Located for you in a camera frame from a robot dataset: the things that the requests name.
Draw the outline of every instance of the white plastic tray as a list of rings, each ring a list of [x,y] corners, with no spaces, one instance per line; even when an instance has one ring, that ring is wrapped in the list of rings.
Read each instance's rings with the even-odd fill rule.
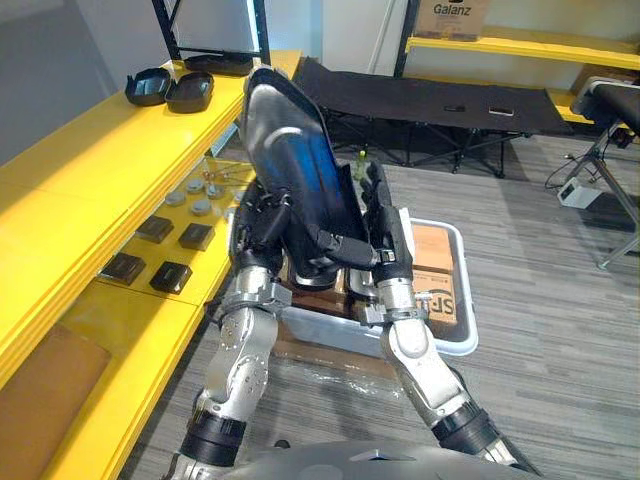
[[[471,287],[467,273],[467,262],[464,257],[462,235],[456,227],[448,223],[432,222],[418,218],[409,219],[406,209],[400,211],[403,219],[407,246],[413,254],[413,232],[411,224],[441,227],[449,234],[451,254],[453,257],[453,291],[456,299],[455,327],[438,327],[433,329],[436,337],[436,348],[447,355],[469,355],[478,346],[478,329],[471,299]],[[282,321],[298,340],[313,342],[329,347],[340,348],[364,355],[383,357],[380,348],[381,327],[363,327],[354,320],[334,317],[322,313],[289,307],[283,310]]]

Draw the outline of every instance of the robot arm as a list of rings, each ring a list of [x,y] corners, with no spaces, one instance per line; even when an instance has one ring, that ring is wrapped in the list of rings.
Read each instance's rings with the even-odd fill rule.
[[[383,351],[440,445],[538,473],[437,353],[382,168],[373,164],[370,181],[362,184],[362,217],[319,112],[286,78],[257,70],[248,81],[244,115],[243,140],[257,181],[233,225],[235,278],[219,308],[219,349],[165,480],[213,479],[234,465],[267,383],[277,314],[291,303],[291,292],[277,280],[283,252],[295,277],[311,288],[330,284],[338,268],[370,270],[379,301],[364,309],[361,322],[383,326]]]

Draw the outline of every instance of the metal joint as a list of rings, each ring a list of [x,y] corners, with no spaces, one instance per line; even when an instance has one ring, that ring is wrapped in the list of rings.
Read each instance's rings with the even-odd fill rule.
[[[367,305],[360,313],[360,324],[367,327],[386,325],[400,320],[421,319],[427,321],[427,311],[423,308],[406,308],[387,311],[382,304]]]
[[[291,291],[277,282],[269,282],[258,288],[256,293],[233,292],[226,296],[218,309],[221,317],[240,308],[254,307],[278,314],[283,308],[291,306]]]

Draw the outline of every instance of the shelf board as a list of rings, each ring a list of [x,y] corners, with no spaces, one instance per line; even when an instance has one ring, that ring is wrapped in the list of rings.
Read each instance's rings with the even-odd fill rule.
[[[514,28],[485,27],[483,35],[473,42],[409,37],[407,53],[412,48],[518,55],[640,70],[640,55],[637,54],[635,45],[595,37]]]
[[[212,201],[213,211],[201,217],[189,212],[194,201],[206,198],[204,193],[189,194],[178,207],[160,206],[154,214],[172,221],[169,235],[160,244],[133,237],[121,249],[146,264],[135,281],[122,286],[96,278],[61,318],[65,327],[109,351],[111,360],[49,464],[45,479],[117,477],[202,318],[205,302],[228,273],[229,225],[224,211],[236,204],[234,190],[245,189],[237,185],[253,178],[253,171],[248,164],[217,159],[208,160],[208,165],[209,171],[240,167],[233,170],[237,172],[233,179],[222,182],[226,192]],[[191,178],[202,178],[203,170],[196,166],[178,189],[184,191]],[[185,249],[178,242],[191,222],[214,227],[205,251]],[[148,285],[166,260],[186,264],[193,272],[179,295]]]
[[[300,54],[271,58],[292,76]],[[0,278],[0,388],[238,116],[243,85],[216,75],[211,104],[190,115],[119,92],[0,167],[0,267],[12,272]]]

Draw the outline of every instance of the cardboard box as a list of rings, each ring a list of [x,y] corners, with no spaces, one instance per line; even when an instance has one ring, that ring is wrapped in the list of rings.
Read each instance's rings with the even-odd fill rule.
[[[413,271],[413,289],[416,292],[431,292],[429,300],[429,320],[434,323],[455,325],[456,298],[453,291],[451,274]]]
[[[413,241],[416,245],[416,254],[413,259],[415,268],[443,273],[453,271],[453,258],[447,230],[427,225],[414,225]]]
[[[580,70],[578,77],[569,89],[574,95],[578,95],[584,84],[590,77],[605,77],[620,80],[625,83],[633,83],[638,79],[638,72],[625,70],[624,68],[606,67],[604,65],[586,64]]]
[[[0,478],[40,478],[109,362],[109,353],[54,326],[0,390]]]
[[[491,0],[421,0],[414,34],[474,41],[482,32]]]

